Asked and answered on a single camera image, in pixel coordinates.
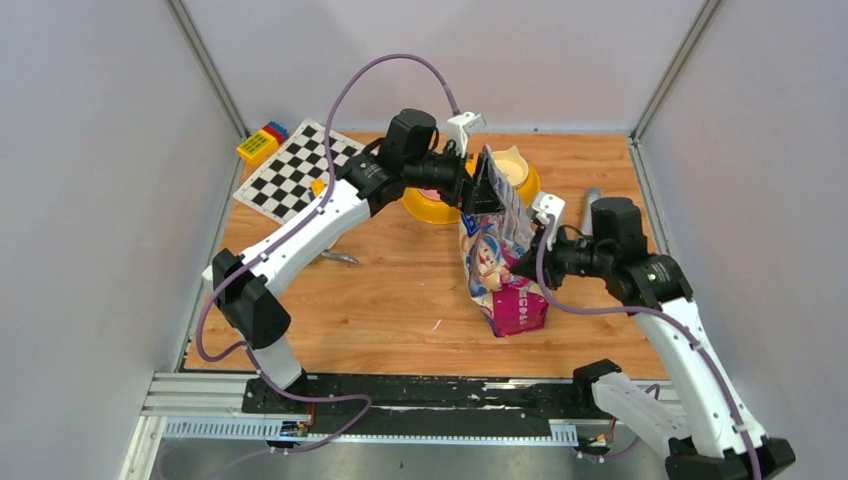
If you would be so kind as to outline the colourful pet food bag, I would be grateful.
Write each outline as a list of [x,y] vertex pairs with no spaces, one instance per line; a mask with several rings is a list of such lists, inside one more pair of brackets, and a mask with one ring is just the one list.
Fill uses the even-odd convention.
[[529,206],[510,183],[499,191],[506,195],[503,213],[460,216],[459,247],[470,298],[502,338],[543,328],[549,303],[534,281],[510,271],[530,246],[534,227]]

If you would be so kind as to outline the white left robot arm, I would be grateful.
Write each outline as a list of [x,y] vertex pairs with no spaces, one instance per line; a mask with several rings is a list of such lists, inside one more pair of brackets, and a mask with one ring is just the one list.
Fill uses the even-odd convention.
[[306,400],[303,370],[286,332],[290,314],[278,298],[296,276],[343,234],[399,200],[409,188],[435,191],[440,200],[471,216],[500,213],[491,160],[467,170],[468,143],[486,126],[480,113],[454,115],[446,122],[447,142],[438,150],[435,119],[404,109],[386,134],[351,156],[301,212],[261,242],[235,255],[216,254],[203,271],[213,289],[211,303],[242,337],[247,353],[265,378],[268,400],[283,413]]

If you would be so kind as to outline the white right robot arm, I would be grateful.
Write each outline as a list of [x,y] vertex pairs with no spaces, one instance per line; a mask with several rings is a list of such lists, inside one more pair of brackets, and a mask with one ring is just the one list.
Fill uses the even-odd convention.
[[656,351],[680,404],[663,405],[603,359],[574,372],[575,411],[622,421],[663,458],[671,479],[771,479],[794,464],[790,443],[768,434],[733,387],[681,266],[648,250],[634,202],[594,201],[593,232],[576,238],[566,232],[564,209],[548,193],[533,199],[536,232],[512,272],[535,281],[547,300],[568,276],[601,279],[616,311],[630,316]]

